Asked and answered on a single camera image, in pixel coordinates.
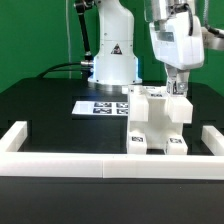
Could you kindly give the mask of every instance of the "black table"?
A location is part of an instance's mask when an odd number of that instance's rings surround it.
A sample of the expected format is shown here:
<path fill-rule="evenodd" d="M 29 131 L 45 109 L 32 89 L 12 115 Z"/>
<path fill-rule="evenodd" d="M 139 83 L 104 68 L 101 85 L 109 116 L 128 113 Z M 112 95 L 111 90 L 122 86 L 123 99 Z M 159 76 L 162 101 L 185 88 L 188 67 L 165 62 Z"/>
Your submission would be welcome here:
<path fill-rule="evenodd" d="M 183 133 L 189 154 L 211 155 L 200 141 L 202 126 L 224 132 L 224 99 L 196 83 L 188 98 L 194 105 Z M 76 100 L 124 102 L 127 96 L 90 89 L 82 80 L 24 79 L 0 94 L 0 135 L 26 120 L 21 151 L 126 153 L 127 118 L 72 116 Z M 4 224 L 223 223 L 224 182 L 0 177 L 0 208 Z"/>

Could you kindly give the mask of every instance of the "cable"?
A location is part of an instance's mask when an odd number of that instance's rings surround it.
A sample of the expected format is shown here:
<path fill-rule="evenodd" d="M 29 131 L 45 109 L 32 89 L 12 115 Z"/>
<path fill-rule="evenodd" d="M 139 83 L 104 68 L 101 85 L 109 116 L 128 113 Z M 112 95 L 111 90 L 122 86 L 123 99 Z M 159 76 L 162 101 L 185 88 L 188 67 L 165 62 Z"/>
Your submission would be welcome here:
<path fill-rule="evenodd" d="M 75 72 L 75 71 L 89 71 L 89 69 L 57 69 L 57 70 L 52 70 L 52 71 L 49 71 L 49 72 L 69 72 L 69 71 L 72 71 L 72 72 Z"/>
<path fill-rule="evenodd" d="M 175 12 L 176 13 L 181 13 L 181 12 L 188 12 L 189 15 L 189 23 L 190 23 L 190 28 L 188 35 L 192 36 L 193 35 L 193 30 L 194 30 L 194 19 L 193 19 L 193 13 L 191 11 L 191 8 L 188 4 L 180 4 L 175 7 Z"/>
<path fill-rule="evenodd" d="M 71 65 L 81 65 L 81 62 L 63 63 L 63 64 L 52 66 L 52 67 L 48 68 L 47 70 L 45 70 L 44 72 L 41 72 L 37 76 L 37 78 L 42 79 L 48 72 L 51 72 L 57 68 L 67 67 L 67 66 L 71 66 Z"/>
<path fill-rule="evenodd" d="M 66 0 L 66 28 L 67 28 L 67 39 L 68 39 L 68 61 L 72 62 L 72 53 L 71 53 L 71 33 L 70 33 L 70 22 L 69 22 L 69 0 Z M 72 72 L 69 72 L 69 78 L 72 78 Z"/>
<path fill-rule="evenodd" d="M 219 30 L 212 28 L 208 24 L 208 11 L 209 11 L 209 0 L 205 0 L 205 8 L 203 13 L 204 26 L 208 30 L 208 32 L 214 34 L 215 36 L 219 36 L 220 34 Z"/>
<path fill-rule="evenodd" d="M 185 9 L 187 9 L 188 11 L 188 14 L 189 14 L 189 21 L 190 21 L 190 28 L 189 28 L 189 33 L 188 35 L 189 36 L 192 36 L 193 34 L 193 30 L 194 30 L 194 19 L 193 19 L 193 14 L 192 14 L 192 11 L 191 11 L 191 8 L 188 4 L 185 4 Z"/>

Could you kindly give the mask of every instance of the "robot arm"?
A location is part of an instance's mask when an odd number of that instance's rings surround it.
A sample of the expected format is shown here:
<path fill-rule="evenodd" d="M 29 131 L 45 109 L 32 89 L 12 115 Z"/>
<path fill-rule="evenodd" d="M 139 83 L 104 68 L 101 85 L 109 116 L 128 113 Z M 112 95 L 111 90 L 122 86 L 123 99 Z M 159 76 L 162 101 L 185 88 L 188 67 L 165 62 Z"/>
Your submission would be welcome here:
<path fill-rule="evenodd" d="M 119 0 L 79 0 L 75 4 L 79 18 L 82 19 L 85 10 L 92 8 L 93 4 L 98 8 L 100 17 L 100 50 L 94 57 L 94 73 L 88 79 L 89 85 L 106 90 L 120 90 L 123 85 L 140 83 L 141 79 L 137 74 L 138 59 L 133 53 L 133 15 Z M 87 54 L 90 49 L 87 32 L 83 27 Z"/>
<path fill-rule="evenodd" d="M 193 3 L 151 0 L 153 22 L 149 26 L 153 51 L 156 59 L 165 64 L 167 92 L 171 96 L 186 95 L 190 69 L 199 68 L 204 62 L 201 25 L 194 15 Z M 145 0 L 146 9 L 148 4 L 149 0 Z"/>

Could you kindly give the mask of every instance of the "green background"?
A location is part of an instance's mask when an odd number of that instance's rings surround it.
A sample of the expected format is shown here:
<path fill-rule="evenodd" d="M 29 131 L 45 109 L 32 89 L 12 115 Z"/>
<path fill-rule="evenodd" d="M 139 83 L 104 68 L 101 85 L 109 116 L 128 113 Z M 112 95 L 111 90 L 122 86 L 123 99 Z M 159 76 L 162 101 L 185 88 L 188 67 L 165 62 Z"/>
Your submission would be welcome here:
<path fill-rule="evenodd" d="M 144 20 L 143 0 L 121 0 L 135 16 L 134 52 L 140 61 L 140 76 L 144 80 L 165 80 L 162 63 L 154 59 L 148 24 Z M 0 92 L 18 80 L 35 77 L 55 64 L 68 62 L 65 0 L 0 0 Z M 77 14 L 70 0 L 72 60 L 83 59 L 83 46 Z M 197 2 L 202 22 L 204 1 Z M 211 0 L 210 23 L 224 28 L 224 4 Z M 93 54 L 99 47 L 99 18 L 97 9 L 86 12 L 86 22 Z M 67 72 L 48 77 L 69 77 Z M 73 78 L 80 78 L 73 73 Z M 190 80 L 205 83 L 224 95 L 224 52 L 205 50 L 203 68 L 191 71 Z"/>

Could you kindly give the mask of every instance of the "warning label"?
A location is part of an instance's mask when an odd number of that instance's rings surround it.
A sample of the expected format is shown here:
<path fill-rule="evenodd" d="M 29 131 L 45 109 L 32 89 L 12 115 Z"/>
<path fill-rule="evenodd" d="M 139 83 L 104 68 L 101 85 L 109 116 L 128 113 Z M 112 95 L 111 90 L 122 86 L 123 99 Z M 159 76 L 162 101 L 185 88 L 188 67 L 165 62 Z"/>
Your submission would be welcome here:
<path fill-rule="evenodd" d="M 117 44 L 114 49 L 112 50 L 111 54 L 122 54 L 120 46 Z"/>

